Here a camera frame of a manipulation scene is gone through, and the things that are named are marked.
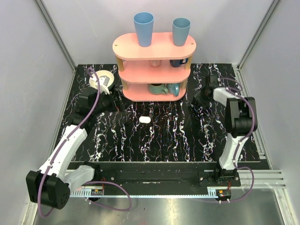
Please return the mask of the white earbuds charging case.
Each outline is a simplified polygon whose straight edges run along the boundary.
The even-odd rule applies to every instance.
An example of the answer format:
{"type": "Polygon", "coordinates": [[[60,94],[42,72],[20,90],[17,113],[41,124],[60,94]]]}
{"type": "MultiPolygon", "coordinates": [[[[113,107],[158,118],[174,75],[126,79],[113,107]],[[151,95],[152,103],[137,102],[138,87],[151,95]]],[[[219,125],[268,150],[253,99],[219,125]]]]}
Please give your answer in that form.
{"type": "Polygon", "coordinates": [[[151,118],[149,116],[141,116],[139,118],[139,122],[143,124],[149,124],[151,122],[151,118]]]}

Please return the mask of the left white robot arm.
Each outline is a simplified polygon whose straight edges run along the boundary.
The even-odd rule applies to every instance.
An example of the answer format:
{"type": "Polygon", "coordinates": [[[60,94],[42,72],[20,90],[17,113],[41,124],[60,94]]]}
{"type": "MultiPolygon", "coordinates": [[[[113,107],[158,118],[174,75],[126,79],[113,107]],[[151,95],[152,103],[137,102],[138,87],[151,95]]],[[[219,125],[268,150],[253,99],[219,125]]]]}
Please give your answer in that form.
{"type": "Polygon", "coordinates": [[[95,163],[82,162],[71,173],[66,171],[78,148],[96,125],[97,117],[105,112],[124,110],[117,90],[108,93],[100,93],[93,88],[82,90],[60,142],[44,164],[37,171],[29,171],[26,176],[30,201],[37,203],[39,210],[42,206],[64,208],[71,193],[80,186],[111,184],[103,179],[101,167],[95,163]]]}

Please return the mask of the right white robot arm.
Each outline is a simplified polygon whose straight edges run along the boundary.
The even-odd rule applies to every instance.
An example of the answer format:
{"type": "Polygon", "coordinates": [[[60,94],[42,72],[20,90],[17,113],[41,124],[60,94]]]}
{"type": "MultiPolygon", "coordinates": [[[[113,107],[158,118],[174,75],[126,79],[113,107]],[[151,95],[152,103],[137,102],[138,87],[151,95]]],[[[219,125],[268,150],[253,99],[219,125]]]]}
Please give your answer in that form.
{"type": "Polygon", "coordinates": [[[225,148],[214,169],[214,183],[223,186],[236,176],[237,163],[244,144],[257,129],[256,103],[253,97],[241,95],[242,89],[221,86],[218,75],[207,75],[193,103],[208,107],[212,101],[225,107],[225,148]]]}

